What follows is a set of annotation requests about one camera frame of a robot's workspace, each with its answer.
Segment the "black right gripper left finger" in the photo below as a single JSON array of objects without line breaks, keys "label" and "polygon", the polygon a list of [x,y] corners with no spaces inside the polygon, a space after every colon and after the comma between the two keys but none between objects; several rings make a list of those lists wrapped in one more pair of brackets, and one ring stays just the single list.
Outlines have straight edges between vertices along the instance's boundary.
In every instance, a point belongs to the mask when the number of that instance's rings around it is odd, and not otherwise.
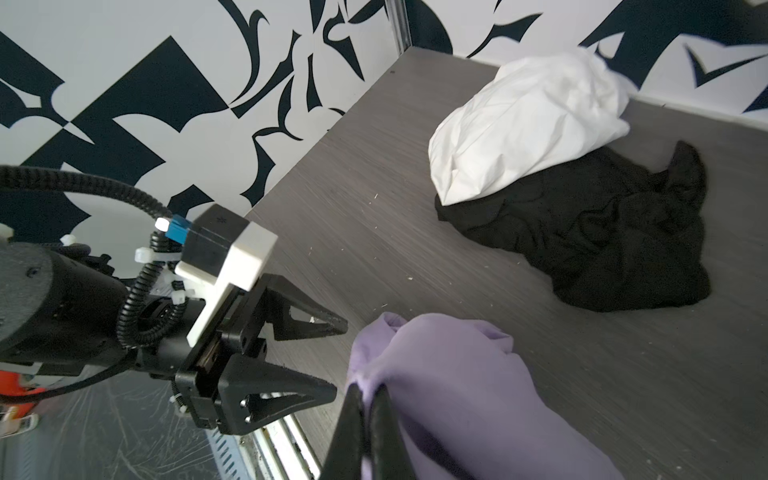
[{"label": "black right gripper left finger", "polygon": [[320,480],[360,480],[365,452],[363,395],[357,384],[346,392]]}]

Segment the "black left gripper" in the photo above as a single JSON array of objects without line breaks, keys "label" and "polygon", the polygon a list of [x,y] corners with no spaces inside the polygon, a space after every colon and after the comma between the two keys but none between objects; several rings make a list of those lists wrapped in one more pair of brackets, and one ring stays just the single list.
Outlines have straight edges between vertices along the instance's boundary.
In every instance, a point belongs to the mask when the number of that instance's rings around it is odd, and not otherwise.
[{"label": "black left gripper", "polygon": [[[343,335],[348,322],[281,275],[260,279],[259,317],[277,341]],[[164,338],[138,349],[134,370],[168,381],[171,403],[203,429],[246,435],[298,411],[333,402],[337,387],[325,380],[267,363],[263,324],[244,314],[250,295],[226,294],[211,323],[193,346],[187,333],[205,306],[190,300],[181,320]]]}]

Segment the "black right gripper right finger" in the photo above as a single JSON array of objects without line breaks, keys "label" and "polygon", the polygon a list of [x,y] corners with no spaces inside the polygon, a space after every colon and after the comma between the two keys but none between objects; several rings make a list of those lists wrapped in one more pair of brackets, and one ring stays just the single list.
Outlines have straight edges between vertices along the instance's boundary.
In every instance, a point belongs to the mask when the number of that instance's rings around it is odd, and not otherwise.
[{"label": "black right gripper right finger", "polygon": [[400,423],[385,385],[380,386],[368,411],[369,457],[373,480],[416,480]]}]

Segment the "lilac purple cloth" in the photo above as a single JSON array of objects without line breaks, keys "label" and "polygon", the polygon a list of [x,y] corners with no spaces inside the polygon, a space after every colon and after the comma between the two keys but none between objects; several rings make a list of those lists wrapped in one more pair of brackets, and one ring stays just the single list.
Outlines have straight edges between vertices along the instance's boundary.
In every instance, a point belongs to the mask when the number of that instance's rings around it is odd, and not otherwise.
[{"label": "lilac purple cloth", "polygon": [[619,479],[539,397],[513,338],[483,320],[385,312],[356,336],[347,383],[385,387],[420,479]]}]

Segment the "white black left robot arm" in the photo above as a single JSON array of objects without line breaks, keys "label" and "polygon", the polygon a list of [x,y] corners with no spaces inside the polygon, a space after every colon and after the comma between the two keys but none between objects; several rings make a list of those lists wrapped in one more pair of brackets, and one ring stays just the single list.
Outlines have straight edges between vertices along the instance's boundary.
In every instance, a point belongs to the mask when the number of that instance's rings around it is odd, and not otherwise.
[{"label": "white black left robot arm", "polygon": [[72,390],[125,371],[166,380],[179,412],[196,426],[244,435],[282,417],[334,400],[336,387],[271,364],[260,333],[278,341],[346,332],[346,321],[280,275],[265,274],[252,290],[228,293],[200,341],[188,330],[203,310],[192,299],[175,313],[167,296],[148,298],[141,329],[170,323],[153,344],[124,348],[116,335],[127,286],[107,256],[87,247],[68,251],[29,243],[1,248],[1,367],[7,372],[65,376]]}]

